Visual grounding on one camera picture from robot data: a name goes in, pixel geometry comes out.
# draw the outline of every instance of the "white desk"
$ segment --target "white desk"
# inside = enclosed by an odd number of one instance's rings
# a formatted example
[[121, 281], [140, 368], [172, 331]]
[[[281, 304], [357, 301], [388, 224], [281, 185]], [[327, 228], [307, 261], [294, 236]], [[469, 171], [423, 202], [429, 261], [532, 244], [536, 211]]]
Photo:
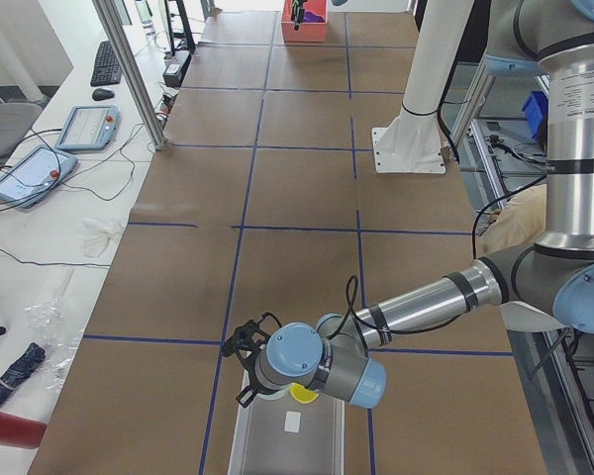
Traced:
[[[148, 44], [141, 31], [129, 28], [127, 34], [133, 50], [137, 51], [136, 60], [149, 96], [157, 104], [164, 87], [159, 84], [164, 70], [162, 52], [153, 42]], [[88, 57], [84, 57], [82, 63], [76, 65], [66, 78], [37, 120], [35, 131], [61, 128], [73, 106], [95, 104], [91, 99], [93, 88], [89, 81], [98, 45], [99, 42], [93, 44]], [[115, 98], [96, 104], [119, 106], [121, 121], [118, 130], [102, 152], [79, 154], [75, 172], [105, 159], [130, 136], [133, 126], [142, 122], [125, 76], [121, 84], [107, 87], [115, 91]], [[50, 145], [54, 145], [58, 135], [43, 137]], [[31, 139], [21, 144], [10, 163], [22, 158], [39, 143], [38, 139]], [[115, 242], [110, 242], [98, 258], [88, 258], [82, 254], [80, 248], [85, 237], [82, 221], [85, 218], [100, 218], [115, 220], [123, 225], [127, 223], [153, 153], [145, 129], [141, 129], [124, 152], [136, 164], [136, 169], [131, 185], [118, 198], [104, 202], [87, 191], [68, 190], [60, 186], [29, 211], [13, 209], [0, 213], [0, 247], [24, 260], [109, 264], [117, 249]], [[110, 197], [126, 183], [131, 168], [131, 164], [117, 153], [106, 163], [71, 180], [70, 184], [88, 187]], [[37, 334], [29, 327], [25, 309], [50, 302], [55, 289], [70, 275], [69, 272], [74, 273], [62, 299], [65, 303], [63, 332], [66, 340], [75, 346], [90, 318], [107, 269], [22, 265], [0, 252], [0, 326], [7, 328], [7, 333], [0, 336], [0, 376], [22, 355], [30, 342], [37, 340]], [[66, 354], [73, 352], [60, 349], [49, 351], [45, 365], [62, 360]], [[50, 373], [41, 366], [30, 380], [13, 393], [0, 411], [47, 422], [58, 397], [58, 390], [47, 389], [50, 381]], [[35, 450], [0, 446], [0, 475], [27, 473], [35, 453]]]

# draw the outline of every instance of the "black mouse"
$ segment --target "black mouse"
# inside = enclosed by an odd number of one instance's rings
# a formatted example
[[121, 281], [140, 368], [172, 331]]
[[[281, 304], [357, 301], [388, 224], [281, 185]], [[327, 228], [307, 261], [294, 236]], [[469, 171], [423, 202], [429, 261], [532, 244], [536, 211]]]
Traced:
[[97, 89], [92, 91], [92, 98], [95, 101], [104, 101], [106, 99], [112, 99], [113, 97], [115, 97], [115, 91], [111, 91], [110, 89], [98, 87]]

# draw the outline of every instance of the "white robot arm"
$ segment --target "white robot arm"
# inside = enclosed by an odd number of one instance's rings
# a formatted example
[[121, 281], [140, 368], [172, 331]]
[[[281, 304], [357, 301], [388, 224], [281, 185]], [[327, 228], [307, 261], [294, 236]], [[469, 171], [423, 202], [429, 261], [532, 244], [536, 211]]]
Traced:
[[298, 382], [373, 408], [386, 375], [368, 349], [446, 325], [482, 305], [523, 301], [594, 333], [594, 0], [495, 1], [488, 51], [499, 70], [521, 73], [536, 60], [549, 74], [544, 234], [534, 245], [475, 259], [468, 269], [351, 318], [325, 316], [315, 329], [296, 323], [268, 335], [249, 321], [223, 346], [249, 374], [238, 396], [243, 406], [258, 393]]

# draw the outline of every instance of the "gray chair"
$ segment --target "gray chair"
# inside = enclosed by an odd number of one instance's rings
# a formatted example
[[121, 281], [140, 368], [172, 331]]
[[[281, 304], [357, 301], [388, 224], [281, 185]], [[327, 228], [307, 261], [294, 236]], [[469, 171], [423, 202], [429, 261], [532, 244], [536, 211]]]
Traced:
[[11, 156], [41, 112], [37, 104], [5, 103], [0, 98], [0, 160]]

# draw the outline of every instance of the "keyboard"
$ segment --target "keyboard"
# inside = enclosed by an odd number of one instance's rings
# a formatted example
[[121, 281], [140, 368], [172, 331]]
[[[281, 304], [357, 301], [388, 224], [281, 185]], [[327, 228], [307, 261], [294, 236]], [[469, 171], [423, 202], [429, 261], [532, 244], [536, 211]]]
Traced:
[[121, 66], [115, 56], [109, 41], [101, 42], [97, 55], [95, 56], [95, 65], [92, 69], [92, 78], [90, 85], [108, 86], [110, 84], [119, 84], [121, 82]]

